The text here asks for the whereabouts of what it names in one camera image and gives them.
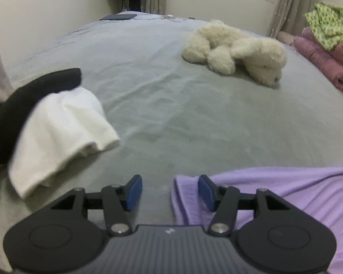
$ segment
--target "black circular cover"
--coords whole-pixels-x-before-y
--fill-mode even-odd
[[[336,251],[334,235],[311,217],[296,215],[288,219],[276,212],[244,225],[236,237],[243,257],[270,273],[310,274],[328,267]]]
[[[6,233],[3,243],[13,268],[42,273],[79,268],[93,260],[102,245],[102,231],[86,219],[24,220]]]

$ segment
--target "teddy bear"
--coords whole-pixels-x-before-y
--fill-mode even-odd
[[[235,60],[240,59],[252,78],[270,87],[281,80],[287,63],[285,49],[277,40],[250,36],[221,21],[197,29],[182,57],[194,64],[207,63],[212,71],[224,75],[234,74]]]

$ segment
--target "ribbed gray panel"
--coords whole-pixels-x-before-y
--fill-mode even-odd
[[[202,227],[139,226],[131,236],[112,238],[99,257],[71,274],[266,273],[247,264],[228,239]]]

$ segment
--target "gray bed sheet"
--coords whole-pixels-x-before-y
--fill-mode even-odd
[[[144,191],[132,221],[172,224],[177,174],[343,166],[343,94],[289,47],[274,88],[257,85],[242,67],[225,77],[183,61],[186,39],[204,23],[150,15],[95,22],[9,69],[18,87],[49,71],[80,67],[83,87],[101,101],[122,140],[111,151],[73,160],[51,188],[37,188],[27,200],[0,171],[0,267],[10,268],[2,250],[8,228],[74,187],[94,192],[141,174]],[[99,211],[90,219],[103,226]]]

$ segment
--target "white logo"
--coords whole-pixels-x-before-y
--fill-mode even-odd
[[[169,230],[165,230],[165,232],[170,235],[175,233],[175,230],[173,228],[170,228]]]

